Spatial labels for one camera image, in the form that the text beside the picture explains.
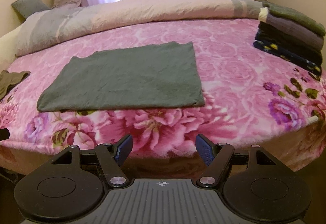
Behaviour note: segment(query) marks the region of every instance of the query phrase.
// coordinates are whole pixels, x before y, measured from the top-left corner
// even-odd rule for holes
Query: black folded garment
[[[286,61],[290,61],[293,64],[315,74],[316,76],[320,76],[322,74],[322,67],[321,65],[316,65],[315,63],[306,60],[286,49],[283,47],[271,43],[269,41],[260,41],[256,40],[254,42],[254,47],[264,51],[266,53],[272,54],[274,56],[280,57]]]
[[[275,27],[263,22],[260,22],[258,28],[259,30],[255,37],[256,40],[275,43],[276,45],[279,45],[284,49],[315,63],[316,65],[322,64],[323,57],[321,52],[304,44],[297,38],[287,35]]]

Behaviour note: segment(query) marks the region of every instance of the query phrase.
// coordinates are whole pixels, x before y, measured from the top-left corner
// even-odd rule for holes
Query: brown cloth
[[[0,73],[0,101],[14,88],[17,84],[26,79],[30,71],[8,72],[3,70]]]

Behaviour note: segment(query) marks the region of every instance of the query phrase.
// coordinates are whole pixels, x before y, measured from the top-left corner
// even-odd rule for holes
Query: metal bolt
[[[115,185],[120,185],[120,184],[123,184],[125,183],[127,180],[125,177],[121,177],[121,176],[115,176],[115,177],[112,177],[110,182],[115,184]]]
[[[204,185],[210,185],[210,184],[215,183],[215,179],[213,177],[210,177],[210,176],[201,177],[199,179],[199,181]]]

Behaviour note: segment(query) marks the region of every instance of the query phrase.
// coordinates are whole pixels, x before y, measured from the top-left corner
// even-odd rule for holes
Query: rose pattern
[[[138,24],[76,38],[18,58],[9,71],[31,75],[0,102],[1,144],[55,154],[70,144],[92,149],[132,134],[131,156],[191,157],[198,133],[236,147],[268,143],[287,131],[305,131],[312,115],[325,120],[326,81],[252,46],[258,21],[184,20]],[[38,113],[40,94],[71,57],[169,41],[192,41],[206,105],[200,108]],[[324,126],[284,146],[298,169],[325,147]]]

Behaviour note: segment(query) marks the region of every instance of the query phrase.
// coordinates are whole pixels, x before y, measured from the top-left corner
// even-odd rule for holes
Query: white ribbed cuff
[[[261,8],[260,13],[258,15],[258,20],[266,23],[267,15],[268,15],[268,7]]]

